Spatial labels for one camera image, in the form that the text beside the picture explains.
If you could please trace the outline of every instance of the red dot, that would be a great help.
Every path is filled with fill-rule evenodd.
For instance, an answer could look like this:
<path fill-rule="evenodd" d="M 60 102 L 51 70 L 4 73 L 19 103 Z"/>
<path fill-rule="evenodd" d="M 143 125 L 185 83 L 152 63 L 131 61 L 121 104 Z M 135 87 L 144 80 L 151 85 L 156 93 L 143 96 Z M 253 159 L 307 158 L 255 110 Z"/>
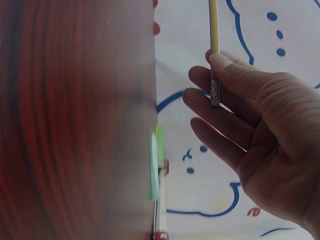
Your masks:
<path fill-rule="evenodd" d="M 154 32 L 154 35 L 159 34 L 160 31 L 161 31 L 161 29 L 160 29 L 159 24 L 155 22 L 155 23 L 153 24 L 153 32 Z"/>

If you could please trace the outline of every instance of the green sticky note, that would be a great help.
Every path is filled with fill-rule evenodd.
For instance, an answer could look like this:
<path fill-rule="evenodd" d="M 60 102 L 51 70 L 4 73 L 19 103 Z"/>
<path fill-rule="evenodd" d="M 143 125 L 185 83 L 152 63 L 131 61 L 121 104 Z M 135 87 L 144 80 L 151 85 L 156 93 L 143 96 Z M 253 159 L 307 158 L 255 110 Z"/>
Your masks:
<path fill-rule="evenodd" d="M 150 130 L 150 186 L 151 200 L 158 200 L 159 196 L 159 175 L 158 175 L 158 143 L 153 130 Z"/>
<path fill-rule="evenodd" d="M 165 166 L 164 129 L 162 125 L 157 124 L 155 126 L 155 136 L 157 143 L 158 168 L 162 169 Z"/>

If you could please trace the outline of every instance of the finger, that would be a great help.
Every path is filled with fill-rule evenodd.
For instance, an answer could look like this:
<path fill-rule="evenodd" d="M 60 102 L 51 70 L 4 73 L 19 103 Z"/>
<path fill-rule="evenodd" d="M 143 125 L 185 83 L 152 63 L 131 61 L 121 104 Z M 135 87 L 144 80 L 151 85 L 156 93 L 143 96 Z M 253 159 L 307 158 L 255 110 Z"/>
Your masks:
<path fill-rule="evenodd" d="M 232 92 L 255 100 L 263 85 L 273 76 L 272 73 L 251 70 L 222 54 L 213 54 L 209 58 L 211 68 L 220 81 Z"/>
<path fill-rule="evenodd" d="M 190 124 L 198 139 L 236 171 L 246 152 L 201 118 L 193 118 Z"/>
<path fill-rule="evenodd" d="M 259 70 L 257 67 L 247 63 L 246 61 L 243 61 L 242 59 L 238 58 L 237 56 L 232 55 L 231 53 L 227 52 L 227 51 L 220 51 L 220 54 L 226 56 L 228 59 L 230 59 L 232 62 L 246 68 L 246 69 L 250 69 L 250 70 Z M 205 53 L 205 59 L 206 61 L 210 64 L 210 56 L 211 56 L 211 50 L 209 49 L 206 53 Z"/>
<path fill-rule="evenodd" d="M 255 128 L 223 107 L 212 108 L 210 99 L 199 90 L 188 88 L 183 92 L 184 103 L 199 117 L 244 149 L 251 145 Z"/>
<path fill-rule="evenodd" d="M 189 71 L 190 80 L 210 94 L 211 71 L 203 66 L 194 66 Z M 261 114 L 256 109 L 252 99 L 242 97 L 230 91 L 224 84 L 221 85 L 221 103 L 230 109 L 234 114 L 256 127 L 261 119 Z"/>

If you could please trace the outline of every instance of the fingernail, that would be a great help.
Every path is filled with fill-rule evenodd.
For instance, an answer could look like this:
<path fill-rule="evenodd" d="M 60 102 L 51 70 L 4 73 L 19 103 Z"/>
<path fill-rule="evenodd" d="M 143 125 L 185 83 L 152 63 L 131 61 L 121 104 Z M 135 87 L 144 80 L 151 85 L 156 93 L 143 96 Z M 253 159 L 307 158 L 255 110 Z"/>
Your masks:
<path fill-rule="evenodd" d="M 233 62 L 229 58 L 218 53 L 212 54 L 209 57 L 209 61 L 214 69 L 224 69 L 233 64 Z"/>

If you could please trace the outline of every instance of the pencil eraser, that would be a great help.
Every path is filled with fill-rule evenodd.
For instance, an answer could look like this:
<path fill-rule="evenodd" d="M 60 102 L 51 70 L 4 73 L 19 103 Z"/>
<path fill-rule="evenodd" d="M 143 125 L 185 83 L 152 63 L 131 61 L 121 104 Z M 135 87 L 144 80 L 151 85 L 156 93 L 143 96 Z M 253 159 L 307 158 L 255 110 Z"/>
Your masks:
<path fill-rule="evenodd" d="M 211 99 L 211 107 L 219 107 L 220 99 Z"/>

